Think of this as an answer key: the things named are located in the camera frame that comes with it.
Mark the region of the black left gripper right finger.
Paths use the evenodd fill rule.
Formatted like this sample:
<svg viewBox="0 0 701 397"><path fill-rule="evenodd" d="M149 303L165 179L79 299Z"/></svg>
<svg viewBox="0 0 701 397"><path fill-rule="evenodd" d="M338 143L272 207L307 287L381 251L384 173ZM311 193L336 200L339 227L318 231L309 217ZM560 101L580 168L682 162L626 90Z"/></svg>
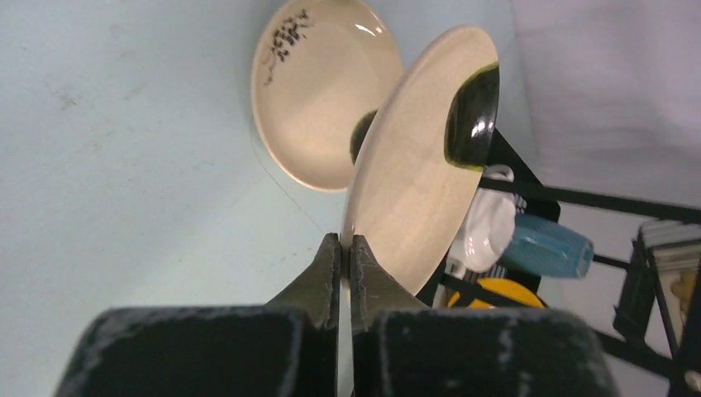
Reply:
<svg viewBox="0 0 701 397"><path fill-rule="evenodd" d="M349 247L357 396L615 396L594 332L554 309L430 309Z"/></svg>

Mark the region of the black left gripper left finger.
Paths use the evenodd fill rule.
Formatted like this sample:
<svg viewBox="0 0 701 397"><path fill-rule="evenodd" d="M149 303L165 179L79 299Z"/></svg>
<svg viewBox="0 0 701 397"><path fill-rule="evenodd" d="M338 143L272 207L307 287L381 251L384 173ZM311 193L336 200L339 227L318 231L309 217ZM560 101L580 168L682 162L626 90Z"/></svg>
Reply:
<svg viewBox="0 0 701 397"><path fill-rule="evenodd" d="M341 244L268 303L127 307L85 329L58 396L335 396Z"/></svg>

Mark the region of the yellow plastic bowl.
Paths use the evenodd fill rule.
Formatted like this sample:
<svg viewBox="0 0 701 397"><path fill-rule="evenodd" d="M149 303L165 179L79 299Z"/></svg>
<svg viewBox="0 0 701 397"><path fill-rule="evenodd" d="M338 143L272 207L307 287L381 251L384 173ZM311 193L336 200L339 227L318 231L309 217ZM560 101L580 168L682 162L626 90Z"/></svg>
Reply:
<svg viewBox="0 0 701 397"><path fill-rule="evenodd" d="M547 307L535 293L509 279L483 278L475 283L459 282L455 287L455 291L448 295L447 308Z"/></svg>

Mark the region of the white two-handled soup cup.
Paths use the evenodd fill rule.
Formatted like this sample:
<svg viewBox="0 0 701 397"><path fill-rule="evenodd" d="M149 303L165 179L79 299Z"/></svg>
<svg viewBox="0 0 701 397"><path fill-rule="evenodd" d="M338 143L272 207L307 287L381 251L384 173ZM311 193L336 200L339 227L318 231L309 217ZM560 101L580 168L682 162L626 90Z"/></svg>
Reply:
<svg viewBox="0 0 701 397"><path fill-rule="evenodd" d="M516 213L514 194L477 189L447 252L446 273L463 279L492 268L512 240Z"/></svg>

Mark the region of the round cream plate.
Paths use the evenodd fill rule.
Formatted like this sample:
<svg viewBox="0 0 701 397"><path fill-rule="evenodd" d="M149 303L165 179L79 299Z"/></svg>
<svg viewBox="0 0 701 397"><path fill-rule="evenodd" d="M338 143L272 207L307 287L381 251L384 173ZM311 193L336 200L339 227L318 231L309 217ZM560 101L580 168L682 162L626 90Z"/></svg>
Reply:
<svg viewBox="0 0 701 397"><path fill-rule="evenodd" d="M364 334L417 294L447 253L484 172L498 111L498 52L481 27L440 34L404 72L361 144L334 266L349 306L353 393Z"/></svg>
<svg viewBox="0 0 701 397"><path fill-rule="evenodd" d="M351 139L403 73L398 47L362 1L287 1L260 35L250 76L260 139L279 167L337 192L354 174Z"/></svg>

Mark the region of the blue floral mug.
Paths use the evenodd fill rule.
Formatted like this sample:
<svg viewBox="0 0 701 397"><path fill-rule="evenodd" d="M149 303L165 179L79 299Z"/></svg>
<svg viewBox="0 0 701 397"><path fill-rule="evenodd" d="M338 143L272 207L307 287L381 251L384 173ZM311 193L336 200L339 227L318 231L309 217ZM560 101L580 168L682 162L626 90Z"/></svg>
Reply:
<svg viewBox="0 0 701 397"><path fill-rule="evenodd" d="M594 244L587 237L557 222L519 213L499 262L533 275L580 279L587 275L593 258Z"/></svg>

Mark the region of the square floral ceramic plate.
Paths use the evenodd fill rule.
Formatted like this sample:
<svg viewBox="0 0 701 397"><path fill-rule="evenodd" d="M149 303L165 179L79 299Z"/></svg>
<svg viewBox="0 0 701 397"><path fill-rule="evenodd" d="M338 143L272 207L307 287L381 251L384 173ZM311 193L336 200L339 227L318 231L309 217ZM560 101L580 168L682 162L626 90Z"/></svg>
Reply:
<svg viewBox="0 0 701 397"><path fill-rule="evenodd" d="M700 226L653 219L642 223L639 237L656 273L660 313L676 353L689 316L700 263Z"/></svg>

